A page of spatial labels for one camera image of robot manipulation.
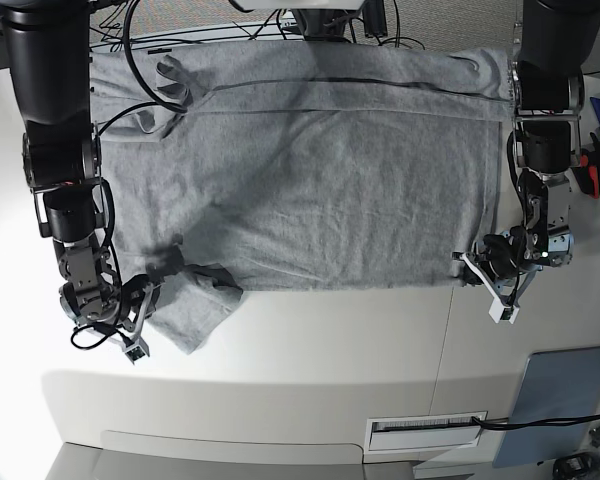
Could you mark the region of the robot base stand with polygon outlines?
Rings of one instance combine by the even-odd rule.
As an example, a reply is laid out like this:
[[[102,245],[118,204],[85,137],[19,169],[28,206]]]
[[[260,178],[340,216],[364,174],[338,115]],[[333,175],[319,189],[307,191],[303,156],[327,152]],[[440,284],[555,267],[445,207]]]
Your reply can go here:
[[[229,1],[241,13],[254,10],[272,10],[264,22],[267,26],[275,17],[279,33],[284,39],[294,34],[306,41],[357,42],[355,22],[360,22],[366,38],[379,46],[393,45],[411,48],[425,45],[402,34],[397,1],[391,1],[395,17],[395,33],[389,33],[384,1]]]

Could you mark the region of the robot arm image left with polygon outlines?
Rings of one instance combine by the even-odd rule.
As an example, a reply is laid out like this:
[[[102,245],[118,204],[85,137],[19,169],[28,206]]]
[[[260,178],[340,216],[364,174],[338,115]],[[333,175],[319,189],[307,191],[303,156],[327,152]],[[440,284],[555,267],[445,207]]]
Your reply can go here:
[[[24,121],[23,168],[38,230],[53,242],[59,291],[72,334],[121,346],[136,361],[149,353],[141,336],[159,284],[146,274],[128,282],[113,244],[116,212],[101,175],[102,128],[91,120],[90,16],[106,1],[3,1],[12,84]]]

